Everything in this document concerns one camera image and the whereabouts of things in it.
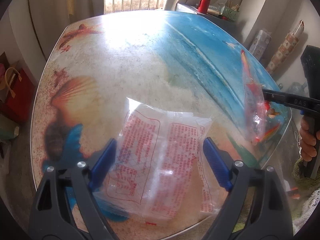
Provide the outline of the person right hand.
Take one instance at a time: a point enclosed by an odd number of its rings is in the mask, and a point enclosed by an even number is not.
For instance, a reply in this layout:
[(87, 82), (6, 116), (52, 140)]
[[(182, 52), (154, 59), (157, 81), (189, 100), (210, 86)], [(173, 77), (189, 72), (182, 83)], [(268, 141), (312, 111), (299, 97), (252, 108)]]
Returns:
[(305, 118), (302, 117), (300, 121), (300, 147), (301, 157), (304, 161), (310, 162), (312, 158), (316, 157), (317, 150), (315, 149), (316, 140), (319, 140), (319, 131), (316, 133), (316, 137), (309, 133), (309, 124)]

